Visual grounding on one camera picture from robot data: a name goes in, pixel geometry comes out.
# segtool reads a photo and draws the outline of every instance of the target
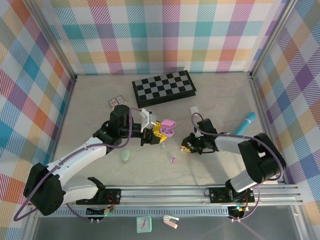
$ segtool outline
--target chess board case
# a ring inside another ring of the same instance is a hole
[[[138,108],[195,96],[197,91],[187,70],[136,80],[132,86]]]

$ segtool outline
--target cable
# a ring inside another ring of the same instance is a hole
[[[141,112],[142,110],[139,109],[139,108],[135,108],[135,107],[132,107],[129,109],[129,133],[128,133],[128,138],[127,140],[125,141],[125,143],[121,146],[114,146],[114,145],[109,145],[109,144],[105,144],[105,143],[95,143],[95,144],[91,144],[91,145],[88,145],[86,147],[86,149],[90,149],[90,148],[94,148],[94,147],[100,147],[100,146],[104,146],[104,147],[107,147],[107,148],[112,148],[112,149],[121,149],[121,148],[124,148],[125,146],[128,145],[129,141],[130,141],[130,136],[132,134],[132,110],[135,110],[135,111],[139,111]],[[28,215],[34,213],[37,209],[33,209],[32,211],[24,214],[23,216],[19,216],[19,214],[22,212],[22,210],[28,205],[28,202],[31,200],[31,198],[35,195],[36,191],[40,188],[41,184],[55,171],[57,170],[61,165],[63,165],[66,161],[68,161],[70,158],[74,157],[75,155],[81,153],[82,151],[85,151],[86,150],[84,147],[83,148],[80,148],[76,151],[74,151],[73,153],[71,153],[70,155],[66,156],[61,162],[59,162],[56,166],[54,166],[39,182],[38,184],[34,187],[34,189],[32,190],[32,192],[30,193],[30,195],[26,198],[26,200],[24,201],[24,203],[22,204],[22,206],[18,209],[18,211],[16,212],[16,214],[14,215],[13,217],[13,220],[15,222],[17,221],[20,221],[21,219],[27,217]],[[79,214],[77,214],[74,210],[72,210],[72,208],[69,206],[69,204],[67,203],[66,204],[67,207],[70,209],[70,211],[76,215],[77,217],[81,218],[81,219],[86,219],[86,217],[83,217],[83,216],[80,216]]]
[[[213,153],[215,153],[215,151],[203,151],[202,153],[203,154],[213,154]]]
[[[215,137],[231,137],[231,138],[238,138],[238,139],[249,139],[249,140],[254,140],[256,141],[258,144],[262,145],[275,159],[276,163],[278,164],[278,167],[280,169],[280,175],[276,178],[272,178],[272,179],[269,179],[269,181],[277,181],[279,179],[281,179],[283,177],[283,174],[284,174],[284,170],[283,170],[283,166],[278,158],[278,156],[272,151],[272,149],[270,147],[268,147],[264,142],[262,142],[261,140],[257,139],[257,138],[254,138],[252,136],[241,136],[241,135],[234,135],[234,134],[221,134],[221,133],[209,133],[209,132],[205,132],[205,131],[202,131],[198,126],[197,124],[195,123],[194,121],[194,116],[195,115],[199,115],[200,118],[202,120],[204,120],[204,118],[202,117],[202,115],[198,112],[195,112],[191,115],[191,122],[192,122],[192,125],[194,126],[194,128],[196,130],[198,130],[200,133],[204,134],[204,135],[209,135],[209,136],[215,136]],[[254,212],[255,210],[257,209],[258,205],[259,205],[259,202],[260,202],[260,198],[261,198],[261,193],[260,193],[260,188],[259,188],[259,184],[256,184],[255,186],[253,186],[253,188],[257,188],[258,189],[258,200],[256,202],[256,205],[253,207],[252,211],[247,215],[247,216],[244,216],[242,217],[241,219],[246,219],[248,217],[250,217]]]
[[[105,196],[105,198],[108,199],[109,203],[112,202],[111,207],[113,208],[115,206],[115,199],[113,198],[113,196],[107,195]]]
[[[245,207],[247,208],[248,205],[249,205],[249,199],[248,199],[247,195],[243,195],[243,196],[244,196],[245,201],[246,201]]]
[[[102,125],[101,125],[101,128],[105,128],[107,126],[107,124],[109,123],[109,120],[108,121],[105,121]]]
[[[101,214],[101,209],[100,210],[96,210],[96,209],[87,207],[86,210],[90,211],[90,212],[92,212],[94,214]]]
[[[206,194],[206,191],[207,191],[208,189],[209,189],[209,187],[207,187],[207,188],[204,190],[204,193],[203,193],[203,194],[204,194],[207,198],[211,198],[209,195]]]
[[[198,112],[195,112],[192,114],[191,116],[191,122],[194,126],[194,128],[196,130],[198,130],[200,133],[202,134],[205,134],[205,135],[209,135],[209,136],[215,136],[215,137],[231,137],[231,138],[237,138],[237,139],[249,139],[249,140],[254,140],[256,141],[258,144],[262,145],[275,159],[276,163],[278,164],[278,167],[280,169],[280,175],[276,178],[272,178],[272,179],[269,179],[269,181],[277,181],[279,179],[281,179],[284,175],[284,170],[283,170],[283,166],[278,158],[278,156],[271,150],[270,147],[268,147],[263,141],[257,139],[257,138],[254,138],[252,136],[242,136],[242,135],[234,135],[234,134],[222,134],[222,133],[209,133],[209,132],[205,132],[205,131],[202,131],[198,126],[197,124],[195,124],[194,122],[194,116],[195,115],[199,115],[201,117],[201,119],[203,120],[204,118],[202,117],[202,115]]]

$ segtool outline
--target metal frame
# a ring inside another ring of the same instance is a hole
[[[262,130],[270,137],[273,143],[276,142],[275,136],[272,132],[270,123],[268,121],[267,112],[264,108],[262,98],[259,94],[258,86],[256,84],[256,81],[253,80],[251,77],[249,77],[249,83],[251,87],[251,91],[253,94],[253,98],[255,101],[255,105],[257,108],[257,114],[260,119],[260,123],[262,126]],[[290,186],[288,177],[286,172],[283,173],[283,181],[284,183],[287,183],[286,186]],[[305,207],[301,205],[292,205],[291,206],[292,215],[296,224],[296,227],[298,229],[298,233],[301,239],[310,239],[315,240],[317,239],[315,236],[315,232],[311,227],[310,220],[306,217],[307,213],[305,211]]]
[[[32,207],[27,208],[27,212],[32,211],[32,209],[33,209]],[[40,216],[40,212],[35,211],[22,220],[21,231],[19,233],[17,240],[28,240],[33,238],[34,233],[36,231],[36,226],[37,226],[39,216]]]
[[[29,9],[30,13],[34,17],[36,23],[39,25],[41,32],[45,36],[46,40],[48,41],[49,45],[52,47],[53,51],[55,52],[57,58],[59,59],[60,63],[62,64],[64,70],[68,73],[71,77],[73,82],[76,81],[77,75],[75,74],[73,68],[71,67],[64,51],[61,49],[58,40],[56,39],[54,33],[52,32],[48,22],[42,15],[42,11],[39,8],[38,4],[34,0],[24,0],[25,5]]]
[[[265,61],[267,60],[267,57],[268,57],[273,45],[277,41],[280,33],[282,32],[282,29],[284,28],[290,14],[295,9],[295,6],[298,3],[298,1],[299,0],[287,0],[287,3],[283,8],[283,11],[282,11],[280,17],[278,18],[278,20],[275,23],[275,27],[274,27],[272,33],[270,34],[269,38],[267,39],[266,44],[263,47],[263,50],[262,50],[258,60],[256,61],[255,65],[252,69],[251,75],[252,75],[253,79],[255,79],[257,72],[263,66]]]
[[[71,86],[71,89],[70,89],[70,92],[69,92],[69,97],[68,97],[68,99],[67,99],[67,101],[66,101],[65,108],[64,108],[64,112],[63,112],[63,114],[62,114],[61,126],[60,126],[60,128],[58,129],[58,132],[57,132],[57,135],[56,135],[56,140],[55,140],[55,143],[54,143],[54,145],[53,145],[52,154],[51,154],[50,158],[48,159],[48,162],[44,162],[44,163],[43,163],[44,165],[47,165],[48,163],[51,163],[51,162],[54,160],[55,153],[56,153],[56,150],[57,150],[57,147],[58,147],[58,142],[59,142],[59,140],[60,140],[61,132],[62,132],[62,129],[63,129],[63,126],[64,126],[65,118],[66,118],[66,115],[67,115],[68,110],[69,110],[69,104],[70,104],[72,95],[73,95],[73,93],[74,93],[74,89],[75,89],[76,82],[77,82],[77,81],[72,82],[72,86]]]
[[[236,206],[236,203],[210,203],[210,199],[204,195],[207,188],[224,187],[224,185],[162,185],[162,186],[106,186],[109,189],[121,189],[120,205],[115,207],[114,213],[108,217],[136,217],[143,214],[161,216],[173,214],[175,216],[210,216],[226,217],[229,215],[228,207]],[[310,237],[306,221],[301,211],[303,200],[299,189],[294,184],[262,184],[260,186],[260,206],[291,206],[294,219],[301,239],[313,239]],[[86,208],[101,208],[104,205],[76,205],[71,203],[74,211],[85,215]],[[28,239],[35,231],[38,218],[69,218],[76,217],[65,206],[60,207],[55,213],[43,216],[29,216],[24,222],[25,231],[20,239]]]

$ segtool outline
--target clock face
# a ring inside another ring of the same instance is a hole
[[[148,233],[152,230],[152,223],[150,216],[139,216],[136,218],[136,232]]]

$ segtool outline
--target plaid wallpaper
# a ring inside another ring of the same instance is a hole
[[[257,85],[276,144],[320,238],[320,1],[300,0]]]
[[[72,82],[23,0],[0,6],[0,239],[16,240],[25,181],[49,160]]]
[[[145,74],[248,71],[286,0],[37,2],[76,73]]]

